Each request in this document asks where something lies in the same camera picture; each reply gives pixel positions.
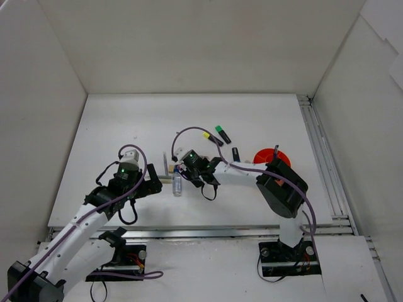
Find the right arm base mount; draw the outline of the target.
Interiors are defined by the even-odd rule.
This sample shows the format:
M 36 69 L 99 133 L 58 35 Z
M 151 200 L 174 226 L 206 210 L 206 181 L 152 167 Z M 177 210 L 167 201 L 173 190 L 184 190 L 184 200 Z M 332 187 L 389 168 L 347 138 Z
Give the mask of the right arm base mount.
M 311 240 L 304 240 L 290 248 L 279 240 L 260 242 L 258 272 L 270 282 L 280 282 L 286 277 L 321 275 L 319 258 Z

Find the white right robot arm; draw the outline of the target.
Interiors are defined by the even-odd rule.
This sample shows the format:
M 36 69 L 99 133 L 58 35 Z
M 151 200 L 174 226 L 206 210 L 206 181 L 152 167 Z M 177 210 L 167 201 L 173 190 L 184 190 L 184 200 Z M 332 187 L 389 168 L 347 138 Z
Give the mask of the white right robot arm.
M 182 148 L 173 153 L 184 177 L 195 187 L 234 185 L 255 187 L 269 208 L 280 217 L 278 250 L 286 259 L 301 252 L 302 206 L 306 203 L 308 184 L 283 160 L 273 159 L 266 164 L 224 162 L 220 157 L 208 160 L 193 149 Z

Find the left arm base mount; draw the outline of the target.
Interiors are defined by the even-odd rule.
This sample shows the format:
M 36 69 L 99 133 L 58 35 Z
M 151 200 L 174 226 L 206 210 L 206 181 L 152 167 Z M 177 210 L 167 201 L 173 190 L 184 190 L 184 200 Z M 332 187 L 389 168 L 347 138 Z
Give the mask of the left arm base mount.
M 144 243 L 129 243 L 123 235 L 126 229 L 119 227 L 114 231 L 105 231 L 98 238 L 106 239 L 116 251 L 111 261 L 97 268 L 89 276 L 86 282 L 125 282 L 133 281 L 116 274 L 143 276 L 145 274 L 145 258 L 147 257 Z

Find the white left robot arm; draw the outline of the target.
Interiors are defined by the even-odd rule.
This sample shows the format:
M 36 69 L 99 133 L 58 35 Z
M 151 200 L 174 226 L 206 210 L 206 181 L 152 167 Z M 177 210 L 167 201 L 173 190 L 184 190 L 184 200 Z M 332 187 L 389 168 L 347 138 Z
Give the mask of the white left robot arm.
M 105 226 L 125 203 L 162 191 L 153 164 L 138 164 L 139 153 L 129 150 L 119 156 L 118 169 L 105 186 L 99 185 L 84 199 L 73 219 L 37 255 L 26 262 L 16 261 L 8 269 L 8 293 L 4 301 L 63 301 L 66 294 L 102 266 L 125 259 L 126 230 L 105 231 Z

